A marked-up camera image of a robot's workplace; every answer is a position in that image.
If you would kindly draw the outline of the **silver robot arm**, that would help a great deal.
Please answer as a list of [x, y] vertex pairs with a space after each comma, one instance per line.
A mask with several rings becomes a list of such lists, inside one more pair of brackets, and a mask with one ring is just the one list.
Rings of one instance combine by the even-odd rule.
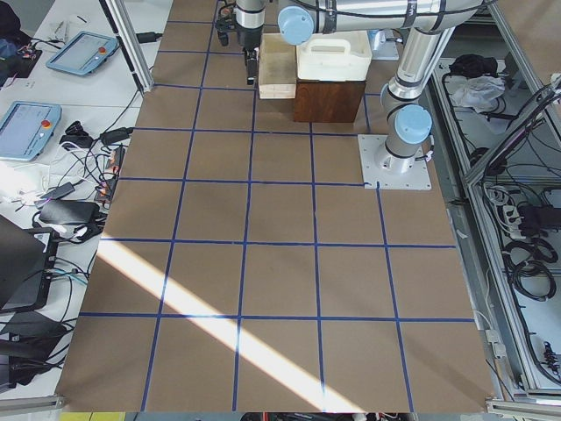
[[376, 152], [387, 173], [404, 174], [429, 137], [431, 115], [418, 103], [455, 28], [487, 7], [487, 1], [281, 1], [277, 23], [284, 40], [298, 46], [314, 34], [406, 31], [394, 75], [380, 92], [388, 135]]
[[238, 43], [245, 55], [246, 82], [253, 85], [258, 73], [258, 48], [265, 23], [266, 3], [262, 0], [237, 0], [235, 27]]

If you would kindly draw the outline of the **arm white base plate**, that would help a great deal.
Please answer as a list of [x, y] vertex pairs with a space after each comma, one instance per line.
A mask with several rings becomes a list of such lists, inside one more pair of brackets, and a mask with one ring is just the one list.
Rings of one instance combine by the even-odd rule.
[[360, 134], [359, 157], [366, 189], [431, 190], [428, 163], [423, 148], [405, 159], [394, 157], [386, 149], [387, 135]]

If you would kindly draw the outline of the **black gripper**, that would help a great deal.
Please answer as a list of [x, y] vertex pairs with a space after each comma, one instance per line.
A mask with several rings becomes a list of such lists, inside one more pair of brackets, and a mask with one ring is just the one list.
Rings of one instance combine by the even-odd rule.
[[245, 47], [243, 51], [245, 56], [246, 84], [253, 85], [258, 76], [259, 48]]

